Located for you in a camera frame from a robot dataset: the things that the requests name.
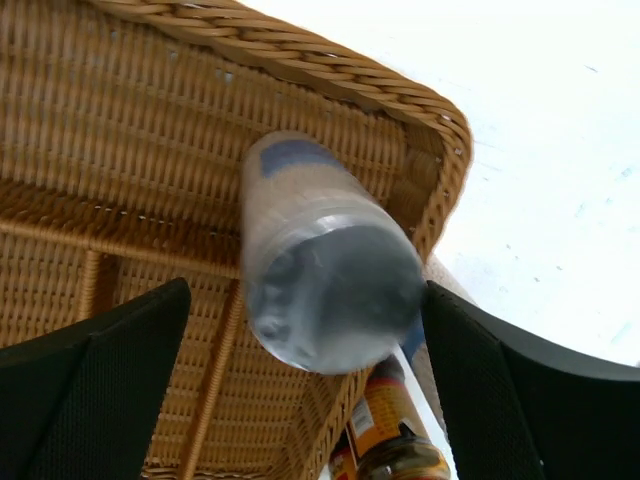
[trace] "white surface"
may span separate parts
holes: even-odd
[[[440,260],[485,310],[640,361],[640,3],[245,3],[455,102],[475,163]]]

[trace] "wicker rim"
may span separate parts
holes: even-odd
[[[235,0],[88,1],[120,18],[212,47],[242,65],[265,68],[278,78],[338,99],[346,96],[364,108],[383,109],[437,132],[444,147],[438,184],[412,234],[426,261],[458,201],[473,153],[467,120],[452,102],[374,60]]]

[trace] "woven rattan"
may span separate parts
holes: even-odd
[[[469,165],[463,115],[230,0],[3,1],[0,95],[0,346],[183,276],[191,316],[145,474],[315,480],[367,372],[298,371],[253,338],[243,155],[311,134],[426,259]]]

